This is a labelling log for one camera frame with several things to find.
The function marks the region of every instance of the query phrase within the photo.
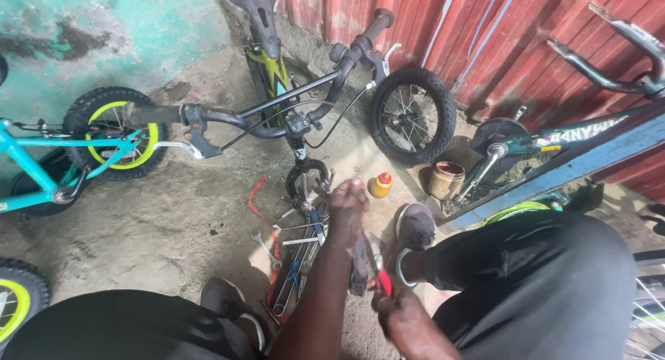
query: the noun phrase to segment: blue string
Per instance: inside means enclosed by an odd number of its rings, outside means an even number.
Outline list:
[[[293,285],[295,286],[295,292],[296,294],[298,293],[298,290],[300,290],[298,286],[298,271],[296,268],[300,265],[300,262],[295,260],[294,262],[291,263],[289,266],[289,275],[287,276],[287,281],[293,280]]]

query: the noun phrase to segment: bicycle seat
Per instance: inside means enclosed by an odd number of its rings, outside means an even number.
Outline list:
[[[252,28],[269,58],[279,58],[279,40],[275,28],[275,5],[277,0],[229,0],[249,15]]]
[[[5,82],[7,78],[7,73],[9,72],[9,67],[7,66],[7,61],[3,55],[0,55],[0,84]]]

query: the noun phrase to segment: silver brake lever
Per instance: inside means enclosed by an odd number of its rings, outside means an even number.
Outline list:
[[[203,159],[204,155],[189,143],[179,142],[179,141],[160,141],[152,145],[152,149],[156,150],[160,147],[179,147],[189,152],[190,155],[194,156],[196,159]]]
[[[402,47],[402,43],[397,42],[390,48],[390,50],[388,50],[386,55],[383,55],[383,71],[386,73],[386,76],[390,75],[390,64],[388,64],[388,59],[392,55],[393,51],[400,47]]]

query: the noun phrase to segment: teal bicycle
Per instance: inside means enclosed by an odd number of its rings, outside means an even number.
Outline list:
[[[7,61],[0,55],[0,84],[7,78]],[[79,97],[54,128],[0,117],[0,152],[6,152],[23,172],[0,198],[0,212],[21,210],[30,216],[51,216],[71,207],[91,178],[125,181],[145,176],[166,152],[156,143],[168,139],[166,124],[128,125],[121,109],[128,103],[154,105],[141,92],[103,87]],[[11,130],[37,133],[17,138]],[[56,147],[39,161],[27,146]]]

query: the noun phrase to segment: detached wheel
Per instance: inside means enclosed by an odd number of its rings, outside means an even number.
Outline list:
[[[51,288],[37,267],[21,260],[0,258],[0,354],[25,322],[51,301]]]
[[[423,68],[405,68],[378,86],[370,117],[370,133],[381,151],[417,165],[444,152],[455,133],[457,111],[441,78]]]
[[[132,178],[145,176],[153,170],[162,160],[166,149],[164,147],[153,150],[152,146],[158,141],[168,138],[166,124],[129,125],[122,118],[122,106],[127,102],[139,105],[155,105],[147,96],[136,90],[126,87],[101,87],[85,93],[69,108],[62,121],[62,129],[67,133],[74,133],[78,139],[90,140],[104,138],[107,133],[129,134],[142,130],[145,132],[144,140],[137,147],[123,156],[116,164],[111,165],[97,178],[107,181],[127,181]],[[88,125],[100,127],[101,133],[94,137],[86,133]],[[87,164],[99,166],[115,153],[116,147],[68,147],[69,160],[78,168],[83,169]]]

